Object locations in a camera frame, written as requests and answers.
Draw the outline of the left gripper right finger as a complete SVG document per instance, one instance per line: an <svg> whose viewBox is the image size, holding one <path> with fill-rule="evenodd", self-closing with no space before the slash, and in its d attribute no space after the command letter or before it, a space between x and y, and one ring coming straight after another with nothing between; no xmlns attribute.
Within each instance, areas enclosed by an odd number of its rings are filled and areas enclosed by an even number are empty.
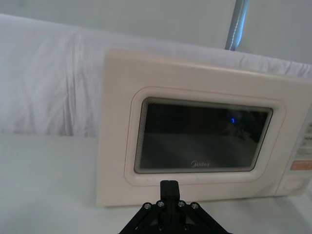
<svg viewBox="0 0 312 234"><path fill-rule="evenodd" d="M197 202L187 204L180 199L179 184L170 181L170 224L174 231L187 234L227 234Z"/></svg>

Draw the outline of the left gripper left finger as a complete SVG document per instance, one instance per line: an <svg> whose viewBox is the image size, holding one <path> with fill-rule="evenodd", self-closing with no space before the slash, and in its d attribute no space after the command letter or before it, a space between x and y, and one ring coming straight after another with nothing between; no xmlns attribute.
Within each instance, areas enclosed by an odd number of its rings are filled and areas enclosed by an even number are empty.
<svg viewBox="0 0 312 234"><path fill-rule="evenodd" d="M120 234L153 234L159 231L157 224L152 225L152 222L158 221L160 213L165 209L170 191L170 182L170 180L160 182L160 200L156 204L145 202L119 232Z"/></svg>

